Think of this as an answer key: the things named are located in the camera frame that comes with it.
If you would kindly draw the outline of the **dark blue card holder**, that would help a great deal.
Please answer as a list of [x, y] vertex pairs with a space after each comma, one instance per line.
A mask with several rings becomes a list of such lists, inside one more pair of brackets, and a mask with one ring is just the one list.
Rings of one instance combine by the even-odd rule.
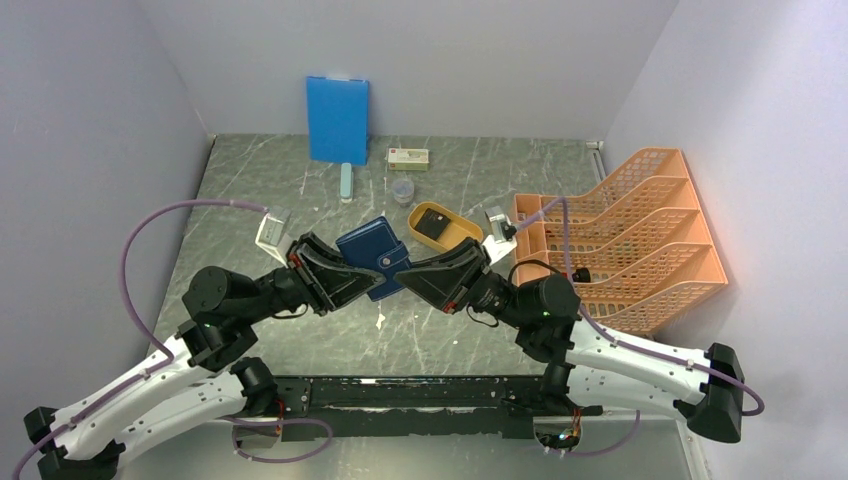
[[384, 276], [382, 284], [367, 292], [371, 301], [378, 302], [404, 288], [395, 275], [411, 268], [409, 251], [385, 216], [340, 236], [335, 245], [349, 265]]

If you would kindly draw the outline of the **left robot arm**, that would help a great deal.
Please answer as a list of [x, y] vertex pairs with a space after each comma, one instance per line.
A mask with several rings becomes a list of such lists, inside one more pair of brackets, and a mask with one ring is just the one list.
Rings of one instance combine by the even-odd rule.
[[379, 267], [351, 262], [311, 233], [258, 278], [201, 269], [183, 297], [187, 321], [154, 354], [72, 405], [25, 416], [40, 476], [111, 479], [137, 455], [205, 422], [268, 413], [278, 387], [269, 367], [249, 355], [254, 325], [303, 308], [336, 311], [385, 280]]

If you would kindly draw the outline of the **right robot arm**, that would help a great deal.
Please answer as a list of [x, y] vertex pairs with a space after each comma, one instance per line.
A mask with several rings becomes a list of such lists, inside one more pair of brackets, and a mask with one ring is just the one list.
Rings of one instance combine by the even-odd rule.
[[490, 263], [484, 246], [466, 239], [447, 253], [412, 263], [394, 279], [444, 313], [471, 309], [514, 328], [522, 351], [547, 366], [539, 398], [550, 413], [577, 407], [570, 374], [583, 366], [653, 387], [645, 399], [680, 415], [702, 437], [740, 441], [745, 380], [732, 347], [674, 347], [603, 327], [590, 319], [568, 274], [551, 268], [544, 277], [515, 285]]

